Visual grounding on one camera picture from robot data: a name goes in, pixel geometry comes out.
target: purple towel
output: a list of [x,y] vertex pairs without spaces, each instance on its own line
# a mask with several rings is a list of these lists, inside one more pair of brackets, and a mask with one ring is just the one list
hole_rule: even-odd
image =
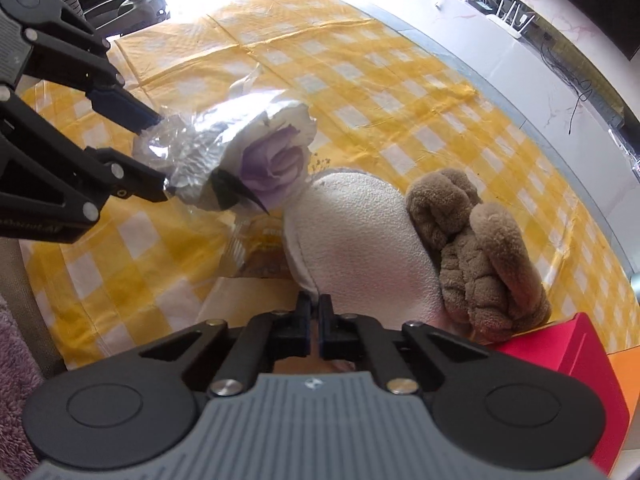
[[0,296],[0,470],[12,480],[22,480],[38,465],[20,415],[41,382],[38,365]]

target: purple rose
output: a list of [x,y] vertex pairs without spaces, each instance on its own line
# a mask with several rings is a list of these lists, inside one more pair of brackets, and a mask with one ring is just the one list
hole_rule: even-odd
[[293,143],[299,133],[290,124],[252,142],[242,152],[240,180],[267,209],[279,207],[306,173],[306,148]]

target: black cable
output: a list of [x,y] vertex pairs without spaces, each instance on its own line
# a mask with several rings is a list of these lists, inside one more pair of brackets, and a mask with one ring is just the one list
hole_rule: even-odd
[[589,88],[586,92],[582,92],[578,96],[578,100],[575,102],[574,113],[571,114],[571,120],[569,121],[569,135],[571,135],[571,127],[574,124],[574,115],[576,113],[576,110],[578,109],[578,103],[583,103],[585,101],[588,101],[592,93],[593,93],[593,89]]
[[571,89],[574,90],[578,99],[575,102],[574,112],[571,114],[571,120],[569,120],[569,135],[571,135],[571,129],[574,124],[574,116],[578,110],[578,104],[588,101],[593,94],[593,88],[591,87],[590,79],[578,79],[575,74],[569,70],[562,62],[552,53],[551,49],[547,46],[545,52],[545,39],[543,38],[540,43],[540,57],[546,65],[560,80]]

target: white plush body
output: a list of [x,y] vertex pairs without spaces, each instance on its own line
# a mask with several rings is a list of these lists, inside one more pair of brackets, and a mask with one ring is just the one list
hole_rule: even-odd
[[440,282],[400,192],[354,170],[329,170],[287,204],[284,238],[294,279],[398,329],[410,319],[451,330]]

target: gray gripper base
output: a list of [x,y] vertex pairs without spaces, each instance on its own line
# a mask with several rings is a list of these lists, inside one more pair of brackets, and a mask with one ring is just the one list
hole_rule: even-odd
[[23,40],[21,27],[0,9],[0,84],[15,88],[31,45]]
[[587,459],[543,472],[480,462],[440,434],[420,399],[384,392],[368,372],[358,372],[264,374],[250,392],[209,402],[184,441],[149,463],[104,473],[44,463],[28,480],[389,478],[605,479]]

